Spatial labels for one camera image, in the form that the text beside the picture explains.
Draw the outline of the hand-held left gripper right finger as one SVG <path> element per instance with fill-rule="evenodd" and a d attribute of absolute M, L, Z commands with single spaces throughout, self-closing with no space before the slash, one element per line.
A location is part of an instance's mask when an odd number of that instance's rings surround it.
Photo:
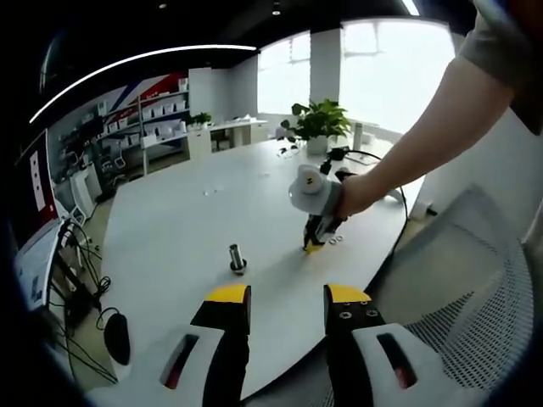
<path fill-rule="evenodd" d="M 323 287 L 327 366 L 336 406 L 442 406 L 440 356 L 402 325 L 384 322 L 356 287 Z"/>

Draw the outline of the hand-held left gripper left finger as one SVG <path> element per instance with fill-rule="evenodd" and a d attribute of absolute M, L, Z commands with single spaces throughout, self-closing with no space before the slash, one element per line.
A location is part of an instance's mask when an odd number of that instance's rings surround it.
<path fill-rule="evenodd" d="M 166 362 L 163 387 L 175 406 L 238 406 L 249 362 L 251 286 L 218 287 L 199 306 Z"/>

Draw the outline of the person's right hand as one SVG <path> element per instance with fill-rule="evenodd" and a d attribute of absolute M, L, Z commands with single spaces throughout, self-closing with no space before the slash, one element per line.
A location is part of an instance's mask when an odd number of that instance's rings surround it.
<path fill-rule="evenodd" d="M 342 186 L 336 215 L 343 220 L 368 209 L 387 192 L 382 182 L 370 173 L 349 176 L 344 179 Z"/>

